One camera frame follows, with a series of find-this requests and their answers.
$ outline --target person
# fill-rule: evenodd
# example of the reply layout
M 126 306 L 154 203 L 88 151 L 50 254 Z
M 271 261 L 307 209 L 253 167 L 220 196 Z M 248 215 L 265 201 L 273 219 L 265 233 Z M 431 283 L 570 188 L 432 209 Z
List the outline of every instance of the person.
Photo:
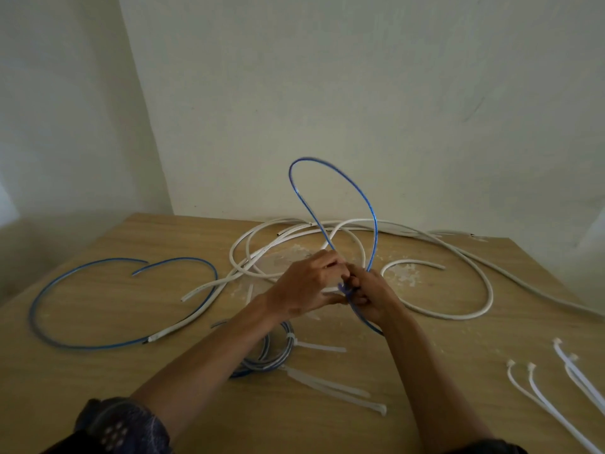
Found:
M 47 453 L 171 453 L 182 434 L 254 345 L 279 323 L 329 304 L 321 291 L 335 278 L 382 328 L 427 454 L 525 453 L 494 437 L 448 376 L 419 324 L 380 274 L 347 264 L 335 251 L 292 263 L 267 292 L 177 357 L 129 398 L 90 400 L 74 433 Z

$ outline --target forearm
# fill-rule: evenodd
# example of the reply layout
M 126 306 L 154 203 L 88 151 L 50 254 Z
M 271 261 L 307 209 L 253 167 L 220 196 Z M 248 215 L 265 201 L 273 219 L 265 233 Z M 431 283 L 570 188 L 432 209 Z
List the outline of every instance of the forearm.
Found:
M 492 438 L 448 377 L 419 324 L 398 301 L 388 306 L 382 330 L 408 395 L 428 454 L 443 454 Z
M 132 398 L 147 406 L 171 438 L 181 434 L 242 359 L 278 323 L 261 295 L 144 383 Z

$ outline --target wooden table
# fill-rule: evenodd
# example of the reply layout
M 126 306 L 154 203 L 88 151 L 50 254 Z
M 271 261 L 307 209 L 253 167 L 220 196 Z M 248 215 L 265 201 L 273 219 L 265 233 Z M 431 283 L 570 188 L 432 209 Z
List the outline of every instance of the wooden table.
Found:
M 202 257 L 224 275 L 231 269 L 228 251 L 232 242 L 252 226 L 248 221 L 138 213 L 4 305 L 0 309 L 0 452 L 37 452 L 65 437 L 88 398 L 129 395 L 206 335 L 212 322 L 236 313 L 246 295 L 241 285 L 231 283 L 200 319 L 156 343 L 74 352 L 53 349 L 28 329 L 29 305 L 44 284 L 72 267 L 108 257 L 150 262 Z M 272 240 L 275 230 L 259 233 L 256 247 Z M 358 235 L 369 248 L 372 234 Z M 444 239 L 552 295 L 574 300 L 509 239 Z M 283 247 L 316 249 L 321 243 L 321 237 L 314 235 Z M 354 255 L 355 248 L 346 236 L 337 236 L 336 244 L 345 256 Z M 447 266 L 445 272 L 417 266 L 413 277 L 400 274 L 402 282 L 394 286 L 417 305 L 464 313 L 475 311 L 485 299 L 479 277 L 443 248 L 381 235 L 377 255 L 376 267 L 404 256 Z M 190 262 L 130 277 L 138 267 L 136 263 L 109 263 L 65 280 L 42 301 L 38 313 L 42 327 L 55 338 L 72 343 L 101 344 L 151 334 L 191 312 L 194 300 L 180 303 L 180 296 L 212 278 L 207 267 Z M 486 315 L 470 321 L 417 316 L 458 385 L 497 436 L 533 452 L 583 453 L 555 419 L 521 395 L 506 378 L 509 358 L 518 363 L 533 361 L 538 365 L 537 383 L 547 398 L 605 449 L 602 415 L 566 376 L 551 343 L 556 336 L 563 339 L 564 350 L 580 356 L 579 366 L 603 391 L 602 321 L 531 295 L 499 274 L 486 271 L 495 290 L 495 304 Z M 410 405 L 383 338 L 361 324 L 347 306 L 327 307 L 318 311 L 318 316 L 320 320 L 295 319 L 297 336 L 302 341 L 345 346 L 348 353 L 295 348 L 288 365 L 367 390 L 372 401 L 388 405 L 386 417 L 323 396 L 281 371 L 255 374 L 228 382 L 193 427 L 176 441 L 176 452 L 418 452 Z M 525 369 L 518 367 L 516 375 L 527 383 Z

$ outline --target dark patterned sleeve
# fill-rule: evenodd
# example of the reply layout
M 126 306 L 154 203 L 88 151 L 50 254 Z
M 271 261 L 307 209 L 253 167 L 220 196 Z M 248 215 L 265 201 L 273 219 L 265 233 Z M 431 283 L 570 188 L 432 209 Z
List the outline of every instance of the dark patterned sleeve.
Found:
M 527 454 L 527 451 L 501 439 L 484 439 L 448 454 Z
M 170 437 L 162 422 L 128 398 L 89 400 L 74 431 L 85 432 L 107 453 L 172 454 Z

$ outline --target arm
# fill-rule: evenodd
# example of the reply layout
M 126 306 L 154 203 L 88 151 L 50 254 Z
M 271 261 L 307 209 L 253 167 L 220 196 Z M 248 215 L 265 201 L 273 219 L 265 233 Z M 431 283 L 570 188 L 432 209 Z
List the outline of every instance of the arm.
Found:
M 277 283 L 132 394 L 166 427 L 180 435 L 263 336 L 279 323 L 339 302 L 321 290 L 335 277 L 349 276 L 335 251 L 320 251 L 292 263 Z
M 494 435 L 479 419 L 437 358 L 427 336 L 380 274 L 347 265 L 353 302 L 382 328 L 428 454 L 463 448 Z

